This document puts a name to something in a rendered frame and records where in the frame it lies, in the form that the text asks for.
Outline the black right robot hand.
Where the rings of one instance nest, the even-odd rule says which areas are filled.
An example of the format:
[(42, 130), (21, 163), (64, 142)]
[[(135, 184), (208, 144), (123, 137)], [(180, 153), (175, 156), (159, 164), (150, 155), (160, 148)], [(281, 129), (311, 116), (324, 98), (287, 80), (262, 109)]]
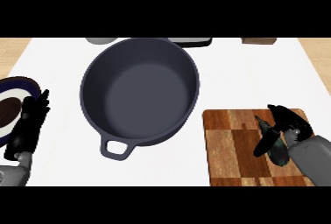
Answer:
[(253, 155), (259, 158), (271, 149), (281, 136), (289, 130), (299, 130), (295, 140), (302, 142), (314, 134), (313, 126), (302, 116), (287, 107), (268, 105), (274, 115), (274, 127), (267, 131), (255, 148)]

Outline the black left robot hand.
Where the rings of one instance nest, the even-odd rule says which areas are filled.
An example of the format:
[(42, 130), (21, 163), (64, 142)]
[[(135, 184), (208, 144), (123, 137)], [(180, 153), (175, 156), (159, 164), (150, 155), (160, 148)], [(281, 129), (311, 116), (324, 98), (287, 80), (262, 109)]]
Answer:
[(5, 149), (5, 159), (10, 161), (17, 161), (18, 154), (23, 152), (36, 152), (41, 129), (51, 110), (48, 97), (49, 90), (44, 92), (38, 99), (33, 96), (24, 99), (21, 117)]

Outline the brown wooden cutting board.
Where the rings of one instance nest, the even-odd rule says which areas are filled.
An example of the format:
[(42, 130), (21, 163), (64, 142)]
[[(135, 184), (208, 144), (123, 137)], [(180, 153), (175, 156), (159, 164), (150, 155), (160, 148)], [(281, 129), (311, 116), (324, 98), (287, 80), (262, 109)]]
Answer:
[(262, 139), (256, 116), (271, 125), (270, 109), (208, 109), (203, 127), (212, 186), (314, 186), (293, 161), (279, 166), (267, 154), (255, 156)]

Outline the dark grey oval pot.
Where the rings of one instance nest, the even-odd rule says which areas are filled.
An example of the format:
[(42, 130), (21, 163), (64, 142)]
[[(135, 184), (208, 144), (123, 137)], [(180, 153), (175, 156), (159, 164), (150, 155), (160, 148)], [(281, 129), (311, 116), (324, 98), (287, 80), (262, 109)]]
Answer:
[(200, 73), (168, 38), (129, 38), (94, 59), (81, 86), (81, 105), (101, 135), (101, 155), (125, 160), (138, 146), (169, 140), (200, 94)]

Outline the blue and white plate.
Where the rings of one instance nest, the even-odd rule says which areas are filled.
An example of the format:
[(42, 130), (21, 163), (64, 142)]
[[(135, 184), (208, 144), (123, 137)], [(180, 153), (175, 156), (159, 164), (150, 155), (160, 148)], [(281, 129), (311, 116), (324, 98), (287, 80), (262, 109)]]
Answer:
[(0, 80), (0, 148), (7, 145), (13, 129), (21, 116), (24, 99), (42, 95), (38, 82), (24, 77), (8, 77)]

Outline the brown wooden block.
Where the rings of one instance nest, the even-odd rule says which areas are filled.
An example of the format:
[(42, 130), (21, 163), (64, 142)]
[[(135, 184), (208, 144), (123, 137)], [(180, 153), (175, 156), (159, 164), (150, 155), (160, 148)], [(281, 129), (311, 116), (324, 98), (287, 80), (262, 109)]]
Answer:
[(273, 45), (277, 41), (277, 38), (242, 38), (243, 44), (250, 45)]

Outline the grey round object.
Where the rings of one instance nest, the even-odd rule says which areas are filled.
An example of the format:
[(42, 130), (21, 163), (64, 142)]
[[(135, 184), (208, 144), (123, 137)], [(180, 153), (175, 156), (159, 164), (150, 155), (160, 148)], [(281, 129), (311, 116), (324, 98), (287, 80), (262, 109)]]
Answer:
[(119, 38), (86, 38), (88, 42), (94, 45), (106, 45), (115, 42)]

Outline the black and grey appliance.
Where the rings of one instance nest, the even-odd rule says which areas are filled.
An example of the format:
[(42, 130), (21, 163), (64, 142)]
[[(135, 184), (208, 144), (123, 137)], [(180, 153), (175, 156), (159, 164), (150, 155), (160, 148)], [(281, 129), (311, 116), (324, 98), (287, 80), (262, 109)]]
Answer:
[(212, 38), (171, 38), (171, 41), (181, 47), (205, 47), (214, 42)]

